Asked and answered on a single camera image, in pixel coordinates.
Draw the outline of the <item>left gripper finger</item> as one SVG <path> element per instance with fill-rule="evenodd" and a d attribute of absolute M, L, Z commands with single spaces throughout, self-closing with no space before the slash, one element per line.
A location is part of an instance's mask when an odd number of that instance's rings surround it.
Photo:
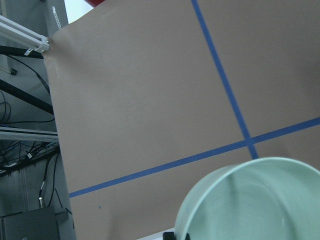
<path fill-rule="evenodd" d="M 173 231 L 167 231 L 162 234 L 163 240 L 177 240 L 175 233 Z M 190 235 L 187 233 L 185 240 L 190 240 Z"/>

